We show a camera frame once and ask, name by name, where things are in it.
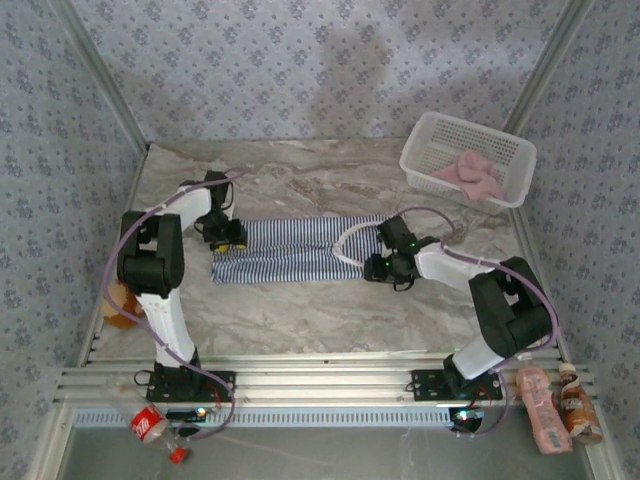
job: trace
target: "brown bottle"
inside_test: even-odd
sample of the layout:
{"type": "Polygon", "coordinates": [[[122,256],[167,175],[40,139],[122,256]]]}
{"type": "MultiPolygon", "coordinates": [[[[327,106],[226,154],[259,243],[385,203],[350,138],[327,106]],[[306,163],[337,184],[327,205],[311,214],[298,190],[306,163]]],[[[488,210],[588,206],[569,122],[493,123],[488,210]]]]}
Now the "brown bottle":
{"type": "Polygon", "coordinates": [[[560,405],[564,414],[564,425],[571,438],[586,444],[602,441],[602,429],[593,403],[580,386],[576,367],[571,363],[560,365],[562,394],[560,405]]]}

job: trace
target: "plastic bottle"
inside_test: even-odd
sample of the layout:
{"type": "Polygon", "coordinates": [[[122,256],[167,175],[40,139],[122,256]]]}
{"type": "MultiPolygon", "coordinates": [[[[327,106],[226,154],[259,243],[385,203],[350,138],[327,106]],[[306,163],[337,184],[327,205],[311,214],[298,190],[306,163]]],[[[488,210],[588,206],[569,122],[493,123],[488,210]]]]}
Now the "plastic bottle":
{"type": "Polygon", "coordinates": [[[187,450],[174,440],[169,420],[153,403],[138,394],[135,388],[134,385],[111,379],[107,382],[104,393],[143,444],[164,450],[169,454],[169,460],[175,464],[182,463],[187,450]]]}
{"type": "Polygon", "coordinates": [[[571,437],[553,404],[551,382],[545,371],[535,365],[523,367],[518,370],[516,384],[540,452],[549,455],[573,451],[571,437]]]}
{"type": "Polygon", "coordinates": [[[571,363],[563,363],[558,370],[563,385],[560,406],[564,414],[564,424],[571,438],[591,445],[600,443],[602,429],[598,415],[591,399],[580,386],[576,367],[571,363]]]}

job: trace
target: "red label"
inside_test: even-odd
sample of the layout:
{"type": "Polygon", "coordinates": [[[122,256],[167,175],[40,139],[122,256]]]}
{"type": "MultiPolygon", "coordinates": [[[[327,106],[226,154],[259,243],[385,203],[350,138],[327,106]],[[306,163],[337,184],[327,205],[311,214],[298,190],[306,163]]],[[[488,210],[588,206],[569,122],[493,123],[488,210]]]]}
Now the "red label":
{"type": "Polygon", "coordinates": [[[129,427],[140,440],[144,440],[149,431],[162,420],[164,420],[164,417],[156,407],[149,405],[131,420],[129,427]]]}

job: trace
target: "black mounting plate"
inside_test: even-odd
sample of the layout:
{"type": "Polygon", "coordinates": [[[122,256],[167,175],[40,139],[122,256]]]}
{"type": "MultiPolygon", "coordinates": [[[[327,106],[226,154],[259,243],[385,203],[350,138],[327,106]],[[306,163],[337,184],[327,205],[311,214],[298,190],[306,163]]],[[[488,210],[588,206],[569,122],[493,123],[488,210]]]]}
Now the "black mounting plate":
{"type": "Polygon", "coordinates": [[[407,384],[407,390],[413,391],[413,399],[416,402],[441,402],[447,400],[471,402],[476,395],[478,396],[478,401],[502,400],[500,379],[495,373],[481,375],[469,382],[468,385],[460,387],[454,395],[445,380],[444,370],[413,370],[411,372],[411,382],[407,384]],[[490,398],[487,398],[483,389],[489,392],[490,398]]]}
{"type": "MultiPolygon", "coordinates": [[[[214,375],[224,380],[235,392],[236,390],[236,372],[231,371],[210,371],[214,375]]],[[[150,402],[192,402],[192,403],[212,403],[218,399],[221,403],[230,403],[231,396],[226,388],[214,382],[208,377],[202,379],[202,388],[196,392],[191,398],[185,399],[184,396],[175,396],[171,394],[170,389],[166,388],[166,384],[160,381],[159,376],[152,372],[147,385],[147,400],[150,402]]]]}

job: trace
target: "red bottle cap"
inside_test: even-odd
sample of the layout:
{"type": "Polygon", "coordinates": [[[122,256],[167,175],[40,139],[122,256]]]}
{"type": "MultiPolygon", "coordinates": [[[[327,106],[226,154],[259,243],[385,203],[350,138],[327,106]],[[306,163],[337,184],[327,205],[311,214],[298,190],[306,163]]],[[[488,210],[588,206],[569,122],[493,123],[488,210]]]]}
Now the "red bottle cap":
{"type": "Polygon", "coordinates": [[[187,449],[184,447],[178,447],[173,451],[171,455],[169,455],[169,460],[178,465],[179,463],[182,463],[186,456],[187,449]]]}

